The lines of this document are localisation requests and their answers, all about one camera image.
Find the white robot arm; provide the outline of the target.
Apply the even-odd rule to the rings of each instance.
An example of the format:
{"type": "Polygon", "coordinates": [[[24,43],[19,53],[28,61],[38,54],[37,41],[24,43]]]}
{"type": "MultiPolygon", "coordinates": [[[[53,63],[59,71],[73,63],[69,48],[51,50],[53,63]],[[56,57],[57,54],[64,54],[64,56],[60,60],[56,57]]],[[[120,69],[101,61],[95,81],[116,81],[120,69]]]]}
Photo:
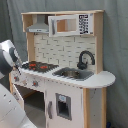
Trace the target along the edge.
{"type": "Polygon", "coordinates": [[[20,69],[22,61],[10,40],[0,43],[0,79],[9,74],[13,68],[20,69]]]}

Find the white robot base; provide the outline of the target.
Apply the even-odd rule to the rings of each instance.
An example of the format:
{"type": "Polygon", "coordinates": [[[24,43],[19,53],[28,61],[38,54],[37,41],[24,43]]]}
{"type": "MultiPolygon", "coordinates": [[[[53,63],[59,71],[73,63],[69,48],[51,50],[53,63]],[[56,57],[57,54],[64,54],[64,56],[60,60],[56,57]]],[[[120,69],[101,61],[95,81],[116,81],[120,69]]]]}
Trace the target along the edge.
{"type": "Polygon", "coordinates": [[[0,84],[0,128],[37,128],[2,84],[0,84]]]}

